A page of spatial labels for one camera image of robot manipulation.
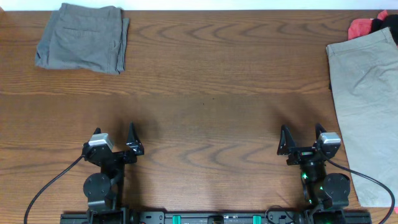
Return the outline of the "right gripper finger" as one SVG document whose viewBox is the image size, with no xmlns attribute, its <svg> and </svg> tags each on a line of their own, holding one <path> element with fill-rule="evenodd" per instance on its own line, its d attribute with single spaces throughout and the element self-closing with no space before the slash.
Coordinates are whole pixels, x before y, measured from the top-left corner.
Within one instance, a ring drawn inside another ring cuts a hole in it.
<svg viewBox="0 0 398 224">
<path fill-rule="evenodd" d="M 277 155 L 289 155 L 293 147 L 296 147 L 296 144 L 292 137 L 292 134 L 289 128 L 283 124 L 281 126 Z"/>
<path fill-rule="evenodd" d="M 320 135 L 321 135 L 322 133 L 325 133 L 325 132 L 326 132 L 326 129 L 325 129 L 320 123 L 317 123 L 317 124 L 315 125 L 315 135 L 316 135 L 316 139 L 319 139 Z"/>
</svg>

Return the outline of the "light khaki shorts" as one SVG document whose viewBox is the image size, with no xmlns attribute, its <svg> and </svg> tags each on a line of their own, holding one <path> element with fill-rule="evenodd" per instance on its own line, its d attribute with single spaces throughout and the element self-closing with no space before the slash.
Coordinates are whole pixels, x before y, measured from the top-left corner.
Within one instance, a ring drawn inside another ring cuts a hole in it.
<svg viewBox="0 0 398 224">
<path fill-rule="evenodd" d="M 349 167 L 397 196 L 397 44 L 391 30 L 330 44 L 326 52 Z"/>
</svg>

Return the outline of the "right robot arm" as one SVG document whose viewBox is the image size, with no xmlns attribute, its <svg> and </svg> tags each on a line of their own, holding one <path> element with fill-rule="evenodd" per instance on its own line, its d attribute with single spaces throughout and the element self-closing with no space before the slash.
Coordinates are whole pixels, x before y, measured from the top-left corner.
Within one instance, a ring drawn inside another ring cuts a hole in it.
<svg viewBox="0 0 398 224">
<path fill-rule="evenodd" d="M 299 166 L 304 196 L 316 211 L 348 206 L 350 179 L 340 173 L 326 173 L 325 162 L 335 156 L 341 146 L 336 132 L 315 126 L 316 140 L 312 146 L 299 147 L 286 125 L 281 126 L 277 155 L 287 156 L 289 166 Z"/>
</svg>

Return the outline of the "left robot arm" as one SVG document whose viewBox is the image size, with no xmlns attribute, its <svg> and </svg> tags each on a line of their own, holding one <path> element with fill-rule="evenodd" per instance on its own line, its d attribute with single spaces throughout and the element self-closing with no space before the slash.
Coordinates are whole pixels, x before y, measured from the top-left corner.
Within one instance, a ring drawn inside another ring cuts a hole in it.
<svg viewBox="0 0 398 224">
<path fill-rule="evenodd" d="M 90 140 L 84 143 L 84 160 L 101 168 L 99 173 L 90 175 L 83 185 L 90 211 L 102 213 L 121 206 L 125 165 L 136 163 L 137 156 L 144 154 L 144 146 L 133 123 L 129 125 L 126 145 L 128 150 L 114 152 L 114 142 L 100 128 L 96 128 Z"/>
</svg>

